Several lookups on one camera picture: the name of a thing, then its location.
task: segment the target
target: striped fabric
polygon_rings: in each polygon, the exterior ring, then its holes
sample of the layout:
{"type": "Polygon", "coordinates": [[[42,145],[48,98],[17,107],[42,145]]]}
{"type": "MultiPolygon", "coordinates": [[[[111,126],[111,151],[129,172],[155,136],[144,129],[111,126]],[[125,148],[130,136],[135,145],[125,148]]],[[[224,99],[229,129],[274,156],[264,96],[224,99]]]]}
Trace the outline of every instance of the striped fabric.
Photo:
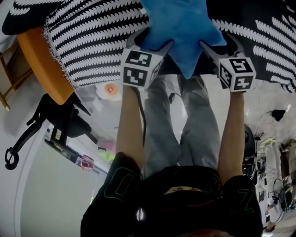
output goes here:
{"type": "Polygon", "coordinates": [[[13,6],[10,8],[9,13],[11,15],[24,15],[31,10],[32,6],[42,6],[51,4],[51,3],[58,3],[63,2],[64,0],[14,0],[13,6]]]}
{"type": "MultiPolygon", "coordinates": [[[[295,91],[296,14],[292,1],[207,0],[207,7],[214,25],[244,46],[257,79],[279,83],[289,93],[295,91]]],[[[148,17],[140,9],[140,0],[65,0],[48,17],[44,34],[74,87],[120,78],[126,39],[148,25],[148,17]]],[[[160,72],[175,73],[179,71],[174,62],[165,63],[160,72]]],[[[194,74],[211,73],[212,67],[201,56],[194,74]]]]}
{"type": "Polygon", "coordinates": [[[44,34],[74,87],[120,78],[126,39],[148,25],[141,9],[139,0],[71,0],[48,17],[44,34]]]}

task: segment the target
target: white floor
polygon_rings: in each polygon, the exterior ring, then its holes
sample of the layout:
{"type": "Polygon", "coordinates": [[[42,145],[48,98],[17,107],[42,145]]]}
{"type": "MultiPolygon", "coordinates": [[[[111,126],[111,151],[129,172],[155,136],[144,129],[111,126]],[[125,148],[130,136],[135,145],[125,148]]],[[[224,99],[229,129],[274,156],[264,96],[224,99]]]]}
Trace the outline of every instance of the white floor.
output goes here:
{"type": "Polygon", "coordinates": [[[15,197],[22,167],[33,138],[19,152],[18,167],[13,171],[7,170],[4,166],[5,152],[27,129],[26,122],[33,115],[44,93],[44,89],[32,75],[8,98],[7,102],[11,108],[9,112],[0,104],[0,236],[3,237],[15,236],[15,197]]]}
{"type": "MultiPolygon", "coordinates": [[[[218,78],[213,75],[204,75],[203,80],[209,92],[220,136],[222,136],[230,93],[222,89],[218,78]]],[[[176,79],[167,85],[168,93],[172,90],[178,92],[176,79]]],[[[178,96],[171,105],[171,117],[175,136],[180,139],[187,115],[178,96]]],[[[279,142],[286,143],[291,138],[296,138],[296,94],[285,92],[278,84],[254,81],[250,91],[245,93],[245,123],[251,128],[253,134],[259,135],[264,132],[262,139],[273,137],[279,142]],[[279,122],[267,114],[275,109],[286,111],[279,122]]]]}

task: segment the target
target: blue cloth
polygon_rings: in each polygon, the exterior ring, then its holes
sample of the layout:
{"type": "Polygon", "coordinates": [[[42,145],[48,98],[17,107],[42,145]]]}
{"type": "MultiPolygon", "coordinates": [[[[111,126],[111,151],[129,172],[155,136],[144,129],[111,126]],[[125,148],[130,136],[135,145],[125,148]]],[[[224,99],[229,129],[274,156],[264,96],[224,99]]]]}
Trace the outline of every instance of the blue cloth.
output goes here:
{"type": "Polygon", "coordinates": [[[189,79],[202,53],[199,40],[211,46],[226,45],[208,17],[206,0],[141,0],[150,20],[142,49],[158,49],[167,40],[175,44],[169,55],[189,79]]]}

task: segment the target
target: white wall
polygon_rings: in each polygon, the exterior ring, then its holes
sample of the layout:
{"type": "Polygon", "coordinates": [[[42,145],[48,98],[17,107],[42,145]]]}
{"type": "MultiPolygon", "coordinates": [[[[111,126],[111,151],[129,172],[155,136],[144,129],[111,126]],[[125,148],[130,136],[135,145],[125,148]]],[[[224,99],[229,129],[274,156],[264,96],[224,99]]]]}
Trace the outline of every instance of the white wall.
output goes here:
{"type": "Polygon", "coordinates": [[[22,237],[79,237],[82,216],[104,180],[41,142],[23,195],[22,237]]]}
{"type": "Polygon", "coordinates": [[[33,115],[44,93],[35,76],[31,76],[8,99],[7,102],[11,107],[10,112],[7,112],[0,104],[0,236],[2,237],[15,236],[15,197],[22,167],[34,138],[31,138],[19,152],[20,160],[15,170],[10,171],[4,167],[4,154],[6,149],[13,146],[27,129],[25,123],[33,115]]]}

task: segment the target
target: wooden chair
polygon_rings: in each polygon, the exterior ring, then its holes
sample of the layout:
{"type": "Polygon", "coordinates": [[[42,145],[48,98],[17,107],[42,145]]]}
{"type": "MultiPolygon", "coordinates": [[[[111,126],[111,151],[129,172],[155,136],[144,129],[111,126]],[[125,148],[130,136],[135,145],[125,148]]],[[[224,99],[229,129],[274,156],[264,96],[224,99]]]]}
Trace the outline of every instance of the wooden chair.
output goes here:
{"type": "Polygon", "coordinates": [[[10,107],[9,107],[8,103],[6,102],[6,97],[9,95],[9,93],[12,90],[17,89],[17,87],[33,73],[32,69],[29,69],[24,74],[22,74],[21,77],[19,77],[17,79],[12,78],[12,74],[9,71],[8,66],[4,61],[4,56],[10,52],[16,52],[18,49],[19,49],[19,44],[16,44],[16,45],[10,47],[9,49],[7,49],[6,51],[4,51],[3,53],[0,53],[1,64],[4,68],[4,71],[7,75],[10,83],[12,84],[11,87],[9,87],[9,89],[4,93],[4,95],[0,92],[0,101],[1,101],[2,105],[6,108],[7,111],[10,110],[10,107]]]}

